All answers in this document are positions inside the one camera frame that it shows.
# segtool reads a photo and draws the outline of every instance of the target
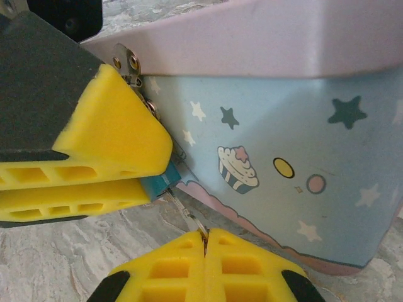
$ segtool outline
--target screw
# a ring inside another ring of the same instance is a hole
[[[159,115],[157,106],[150,99],[146,99],[145,103],[152,115],[154,115],[157,120],[161,121],[161,116]]]
[[[121,69],[121,68],[122,68],[122,64],[120,63],[120,60],[119,60],[118,58],[113,57],[113,58],[112,58],[112,61],[113,61],[113,65],[115,65],[115,67],[116,67],[117,69]]]
[[[68,35],[75,35],[80,29],[80,21],[77,18],[70,18],[65,22],[64,29]]]
[[[132,66],[132,68],[134,70],[139,69],[139,60],[137,60],[137,57],[135,55],[130,56],[129,62],[130,62],[130,66]]]

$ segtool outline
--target pink circle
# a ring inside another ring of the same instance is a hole
[[[312,175],[308,178],[307,189],[312,194],[320,194],[325,190],[326,180],[321,175]]]

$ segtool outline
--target yellow circle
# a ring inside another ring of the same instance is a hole
[[[282,176],[286,178],[294,177],[294,169],[292,169],[291,165],[287,161],[277,157],[274,159],[273,164],[275,165],[277,172],[279,172]]]

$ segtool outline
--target white star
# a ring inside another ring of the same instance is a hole
[[[300,223],[301,228],[297,230],[297,233],[305,235],[308,238],[309,242],[313,242],[314,240],[322,241],[320,236],[316,233],[316,226],[314,225],[306,225],[302,221],[298,221]]]
[[[375,200],[380,196],[378,192],[378,184],[374,185],[371,189],[360,189],[361,199],[355,204],[355,206],[366,205],[370,207]]]
[[[150,78],[150,84],[151,84],[151,90],[154,91],[156,94],[159,94],[161,88],[157,84],[156,77]]]
[[[396,204],[396,198],[397,198],[398,194],[399,194],[399,186],[396,186],[396,188],[394,189],[394,191],[392,193],[392,199],[390,200],[391,206],[394,206]]]
[[[206,114],[203,112],[203,110],[201,109],[201,107],[200,107],[200,103],[199,102],[197,102],[196,104],[194,103],[194,102],[190,102],[190,104],[191,104],[191,106],[192,106],[192,108],[193,108],[193,111],[192,111],[192,115],[193,116],[197,116],[198,118],[199,118],[199,121],[203,121],[203,118],[205,118],[206,117]]]
[[[403,121],[403,99],[400,99],[397,101],[396,115],[395,118],[393,119],[392,124],[400,125],[402,121]]]
[[[183,131],[183,135],[184,135],[184,140],[186,142],[188,142],[191,146],[193,146],[196,142],[193,139],[193,137],[191,137],[190,131],[184,131],[184,130],[182,130],[182,131]]]

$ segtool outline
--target cupcake illustration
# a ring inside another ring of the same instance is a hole
[[[243,146],[219,147],[219,170],[221,176],[239,194],[245,194],[259,186],[259,179]]]

